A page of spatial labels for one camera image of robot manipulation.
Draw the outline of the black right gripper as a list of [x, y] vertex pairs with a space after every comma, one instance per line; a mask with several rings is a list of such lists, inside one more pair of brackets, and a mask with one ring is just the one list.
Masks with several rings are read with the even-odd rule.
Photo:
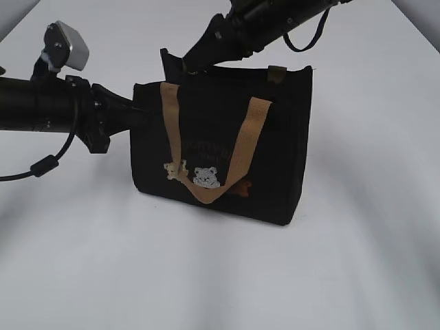
[[201, 38], [182, 58], [188, 73], [203, 72], [228, 61], [241, 61], [253, 55], [237, 35], [233, 24], [222, 14], [215, 14]]

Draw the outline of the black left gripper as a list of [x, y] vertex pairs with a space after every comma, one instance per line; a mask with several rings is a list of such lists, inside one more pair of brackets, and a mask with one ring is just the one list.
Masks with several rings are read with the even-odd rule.
[[132, 129], [148, 129], [153, 108], [139, 107], [97, 83], [79, 76], [66, 76], [78, 100], [76, 135], [90, 153], [107, 153], [111, 136]]

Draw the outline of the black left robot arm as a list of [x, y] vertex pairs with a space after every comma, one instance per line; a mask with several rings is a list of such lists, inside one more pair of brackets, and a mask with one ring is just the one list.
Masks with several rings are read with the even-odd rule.
[[68, 133], [92, 154], [105, 154], [110, 137], [145, 128], [152, 111], [79, 76], [43, 82], [1, 79], [1, 130]]

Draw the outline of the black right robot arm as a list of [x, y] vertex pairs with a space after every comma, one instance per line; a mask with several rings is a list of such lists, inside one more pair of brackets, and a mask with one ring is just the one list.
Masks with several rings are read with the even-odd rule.
[[[202, 72], [212, 65], [240, 61], [284, 38], [293, 52], [312, 48], [321, 37], [332, 7], [338, 1], [232, 1], [229, 13], [214, 15], [197, 43], [183, 57], [187, 72]], [[302, 49], [288, 33], [321, 14], [315, 35]]]

